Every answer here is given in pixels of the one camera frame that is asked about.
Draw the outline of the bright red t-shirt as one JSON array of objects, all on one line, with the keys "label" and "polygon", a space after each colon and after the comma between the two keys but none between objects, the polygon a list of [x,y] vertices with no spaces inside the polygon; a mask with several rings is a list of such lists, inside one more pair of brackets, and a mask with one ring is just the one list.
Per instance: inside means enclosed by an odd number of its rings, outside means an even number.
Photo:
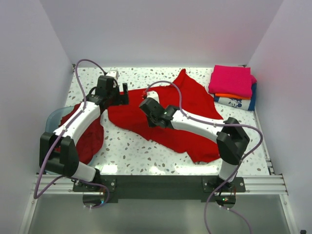
[{"label": "bright red t-shirt", "polygon": [[129,91],[129,104],[108,109],[109,120],[125,130],[153,140],[177,153],[187,153],[193,162],[212,162],[220,158],[216,143],[217,132],[222,129],[211,123],[222,123],[214,99],[205,88],[182,69],[172,85],[152,87],[158,94],[160,105],[182,107],[175,111],[168,127],[149,127],[145,113],[139,108],[144,89]]}]

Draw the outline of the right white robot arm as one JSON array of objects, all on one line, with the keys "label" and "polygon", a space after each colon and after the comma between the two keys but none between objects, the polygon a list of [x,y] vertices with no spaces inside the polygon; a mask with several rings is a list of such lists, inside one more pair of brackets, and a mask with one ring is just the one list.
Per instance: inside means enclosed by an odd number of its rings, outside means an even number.
[{"label": "right white robot arm", "polygon": [[237,167],[250,142],[247,133],[235,118],[211,119],[189,113],[177,106],[163,108],[151,97],[141,102],[139,108],[146,115],[150,127],[186,131],[217,144],[222,159],[217,186],[224,192],[234,186]]}]

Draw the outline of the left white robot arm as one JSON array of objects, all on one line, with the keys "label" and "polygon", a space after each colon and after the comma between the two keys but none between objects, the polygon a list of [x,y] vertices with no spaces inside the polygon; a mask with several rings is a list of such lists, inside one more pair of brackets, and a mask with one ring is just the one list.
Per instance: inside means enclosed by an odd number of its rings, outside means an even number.
[{"label": "left white robot arm", "polygon": [[118,76],[118,72],[112,70],[98,77],[96,87],[89,92],[75,113],[53,132],[41,135],[41,170],[84,180],[83,184],[89,191],[100,188],[99,171],[80,161],[76,144],[87,128],[110,106],[129,103],[128,86],[123,83],[121,92],[117,84]]}]

